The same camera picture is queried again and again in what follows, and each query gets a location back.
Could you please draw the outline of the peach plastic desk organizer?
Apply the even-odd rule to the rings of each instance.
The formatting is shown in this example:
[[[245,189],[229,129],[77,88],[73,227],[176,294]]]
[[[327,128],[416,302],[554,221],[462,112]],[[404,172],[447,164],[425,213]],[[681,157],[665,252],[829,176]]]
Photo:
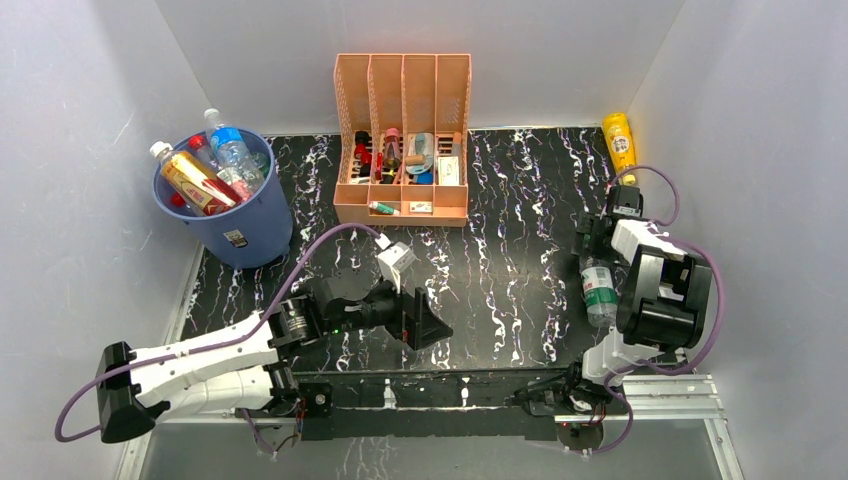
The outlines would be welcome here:
[[[471,86],[468,54],[337,56],[340,222],[466,225]]]

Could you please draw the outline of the brown tea bottle red label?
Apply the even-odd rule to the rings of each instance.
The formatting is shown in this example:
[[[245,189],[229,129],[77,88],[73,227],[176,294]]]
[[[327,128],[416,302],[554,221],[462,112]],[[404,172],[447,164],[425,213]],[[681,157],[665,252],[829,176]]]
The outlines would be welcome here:
[[[202,216],[221,214],[240,205],[238,193],[188,151],[157,141],[149,152],[160,163],[162,177]]]

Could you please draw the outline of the green plastic bottle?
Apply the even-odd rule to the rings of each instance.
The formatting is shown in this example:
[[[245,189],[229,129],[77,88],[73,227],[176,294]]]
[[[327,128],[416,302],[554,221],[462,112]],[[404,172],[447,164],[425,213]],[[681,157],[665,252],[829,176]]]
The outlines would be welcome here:
[[[264,178],[267,178],[270,172],[271,161],[268,155],[263,152],[252,152],[251,159],[256,168],[261,172]]]

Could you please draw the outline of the clear bottle green cap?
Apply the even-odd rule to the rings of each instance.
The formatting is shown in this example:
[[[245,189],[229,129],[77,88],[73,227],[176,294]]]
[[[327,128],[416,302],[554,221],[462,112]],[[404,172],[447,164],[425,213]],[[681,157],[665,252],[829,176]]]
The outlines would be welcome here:
[[[609,328],[616,321],[618,306],[610,269],[601,260],[584,256],[579,261],[579,273],[588,322],[599,329]]]

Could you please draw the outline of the clear bottle blue label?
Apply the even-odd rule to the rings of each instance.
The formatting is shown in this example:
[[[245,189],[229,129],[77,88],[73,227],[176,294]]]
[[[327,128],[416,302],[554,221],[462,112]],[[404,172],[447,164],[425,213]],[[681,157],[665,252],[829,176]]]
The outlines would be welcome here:
[[[240,130],[223,120],[215,108],[204,112],[207,139],[230,186],[244,199],[263,185],[265,176],[255,164]]]

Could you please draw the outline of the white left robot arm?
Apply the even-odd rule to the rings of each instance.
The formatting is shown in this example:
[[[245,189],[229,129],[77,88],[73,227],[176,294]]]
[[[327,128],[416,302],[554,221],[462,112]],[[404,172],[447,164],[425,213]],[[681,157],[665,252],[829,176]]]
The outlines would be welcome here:
[[[261,317],[162,347],[106,347],[96,387],[101,441],[126,442],[166,420],[222,410],[327,417],[331,388],[298,382],[294,357],[349,331],[382,327],[412,350],[453,334],[425,289],[408,292],[384,279],[368,286],[353,271],[312,279]]]

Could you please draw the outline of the clear bottle red cap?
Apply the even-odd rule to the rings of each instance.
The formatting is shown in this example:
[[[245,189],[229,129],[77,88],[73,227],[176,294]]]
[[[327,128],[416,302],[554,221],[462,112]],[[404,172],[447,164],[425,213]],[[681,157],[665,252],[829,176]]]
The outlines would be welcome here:
[[[238,169],[226,163],[221,163],[204,135],[197,134],[190,137],[188,145],[197,154],[197,157],[215,172],[219,179],[238,194],[242,202],[246,202],[252,197],[253,192]]]

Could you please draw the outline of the yellow drink bottle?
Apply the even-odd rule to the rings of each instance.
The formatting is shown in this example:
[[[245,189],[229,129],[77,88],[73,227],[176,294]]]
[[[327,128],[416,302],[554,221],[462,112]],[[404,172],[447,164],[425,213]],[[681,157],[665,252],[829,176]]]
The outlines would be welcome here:
[[[615,112],[607,115],[601,127],[614,170],[620,176],[620,182],[627,186],[635,186],[636,176],[632,173],[623,174],[624,170],[637,164],[633,137],[626,114]]]

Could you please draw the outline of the clear bottle red label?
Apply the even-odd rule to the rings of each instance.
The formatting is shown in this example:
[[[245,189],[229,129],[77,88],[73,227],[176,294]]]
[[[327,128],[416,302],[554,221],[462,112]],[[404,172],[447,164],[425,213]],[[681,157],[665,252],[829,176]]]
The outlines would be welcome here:
[[[174,210],[183,216],[194,217],[196,215],[194,207],[182,195],[174,193],[170,198],[170,203]]]

